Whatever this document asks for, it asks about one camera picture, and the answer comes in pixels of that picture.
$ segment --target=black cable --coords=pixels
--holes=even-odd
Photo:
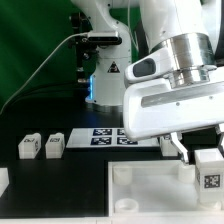
[[[64,39],[52,52],[51,54],[44,60],[44,62],[42,62],[42,64],[35,70],[35,72],[28,78],[28,80],[15,92],[12,94],[12,96],[9,97],[9,99],[5,102],[5,104],[3,105],[3,107],[1,108],[0,111],[0,115],[4,112],[7,104],[10,103],[11,100],[13,100],[21,91],[23,91],[23,89],[34,79],[34,77],[36,77],[36,75],[38,74],[38,72],[46,65],[46,63],[51,59],[51,57],[58,51],[58,49],[61,48],[61,46],[66,43],[67,41],[69,41],[70,39],[76,37],[76,36],[87,36],[87,33],[80,33],[80,34],[74,34],[71,35],[69,37],[67,37],[66,39]]]
[[[59,93],[59,92],[69,92],[69,91],[74,91],[74,90],[87,90],[87,88],[72,88],[72,89],[64,89],[64,90],[51,90],[51,91],[42,91],[42,92],[29,92],[24,94],[23,96],[16,97],[13,101],[10,102],[10,104],[7,105],[7,108],[5,111],[7,111],[13,104],[21,100],[22,98],[31,96],[31,95],[36,95],[36,94],[48,94],[48,93]]]
[[[61,83],[61,82],[49,83],[49,84],[43,84],[43,85],[39,85],[39,86],[30,88],[28,90],[24,90],[23,92],[19,93],[16,97],[14,97],[14,99],[12,99],[11,102],[9,102],[9,107],[10,107],[11,104],[18,101],[24,95],[29,94],[29,93],[33,93],[34,91],[38,91],[38,90],[44,89],[44,88],[52,88],[52,87],[65,86],[65,85],[71,85],[71,84],[77,84],[77,82],[67,81],[67,82],[63,82],[63,83]]]

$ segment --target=black tabletop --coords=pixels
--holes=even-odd
[[[83,98],[21,100],[0,117],[0,167],[10,184],[0,198],[0,218],[101,217],[108,214],[108,161],[159,160],[159,148],[66,149],[62,159],[46,159],[50,134],[67,143],[73,128],[123,127],[121,113],[86,109]],[[20,160],[18,144],[40,133],[42,148],[34,160]]]

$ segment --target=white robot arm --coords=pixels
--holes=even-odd
[[[185,163],[187,150],[177,133],[224,122],[224,69],[217,69],[213,53],[221,3],[207,0],[202,7],[199,0],[140,0],[150,52],[125,72],[130,86],[124,97],[125,132],[135,141],[170,135]]]
[[[124,72],[132,63],[131,38],[128,27],[112,18],[109,11],[112,8],[127,7],[129,0],[71,1],[92,25],[93,30],[84,41],[98,46],[96,70],[90,77],[87,105],[103,112],[121,111],[125,92]],[[131,6],[138,4],[138,0],[131,2]],[[105,43],[109,39],[118,43]]]

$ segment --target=white tray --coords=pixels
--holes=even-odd
[[[113,181],[113,167],[128,165],[132,168],[132,182],[122,186]],[[109,216],[200,216],[194,184],[178,180],[180,161],[110,162],[109,163]],[[116,213],[115,203],[131,198],[139,204],[137,213]]]

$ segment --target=small white cube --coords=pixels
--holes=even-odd
[[[45,147],[47,159],[60,159],[65,148],[64,135],[61,133],[50,135]]]
[[[34,159],[41,148],[41,135],[26,135],[19,144],[20,159]]]
[[[177,149],[172,145],[170,139],[160,137],[160,148],[163,156],[178,156]]]
[[[221,201],[224,194],[224,158],[220,151],[204,149],[195,151],[195,188],[199,201]]]

